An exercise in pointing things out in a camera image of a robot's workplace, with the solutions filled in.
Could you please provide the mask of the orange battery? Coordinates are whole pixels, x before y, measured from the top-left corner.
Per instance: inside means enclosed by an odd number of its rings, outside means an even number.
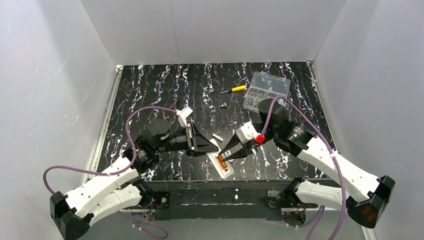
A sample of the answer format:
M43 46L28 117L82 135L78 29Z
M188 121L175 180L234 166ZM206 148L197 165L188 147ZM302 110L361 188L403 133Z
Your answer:
M220 166L220 168L221 168L222 170L225 170L225 169L227 168L227 165L226 165L226 163L223 161L223 159L222 159L222 157L221 157L221 156L217 156L215 159L216 159L217 163L219 164L219 166Z

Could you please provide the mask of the white remote control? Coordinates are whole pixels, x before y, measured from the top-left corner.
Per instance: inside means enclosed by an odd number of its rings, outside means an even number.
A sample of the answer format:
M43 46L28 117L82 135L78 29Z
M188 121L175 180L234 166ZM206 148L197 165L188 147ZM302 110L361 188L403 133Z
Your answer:
M208 159L210 160L210 162L215 167L219 176L222 179L228 179L229 177L234 175L234 169L228 160L224 161L224 158L227 156L227 154L226 153L219 154L219 152L221 151L221 148L215 139L211 139L210 142L217 148L217 150L213 152L208 152L206 155Z

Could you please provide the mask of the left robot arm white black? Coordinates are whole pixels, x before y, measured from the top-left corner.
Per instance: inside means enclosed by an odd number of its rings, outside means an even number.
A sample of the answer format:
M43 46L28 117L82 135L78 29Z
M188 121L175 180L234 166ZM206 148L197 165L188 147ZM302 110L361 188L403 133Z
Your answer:
M81 238L97 221L122 209L154 204L154 191L138 177L159 161L160 153L185 151L189 157L219 152L216 142L194 123L174 132L156 119L114 163L83 185L50 197L50 216L64 240Z

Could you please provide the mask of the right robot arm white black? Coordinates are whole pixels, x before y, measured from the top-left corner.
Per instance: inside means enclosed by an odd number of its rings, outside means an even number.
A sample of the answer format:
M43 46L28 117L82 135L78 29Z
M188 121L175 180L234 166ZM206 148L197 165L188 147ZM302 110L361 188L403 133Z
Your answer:
M258 113L261 122L244 123L219 152L224 161L245 158L271 141L337 183L331 187L296 177L280 193L265 197L271 208L316 204L347 213L365 228L375 228L390 202L394 179L378 177L348 161L331 148L316 128L291 121L287 109L277 100L261 101Z

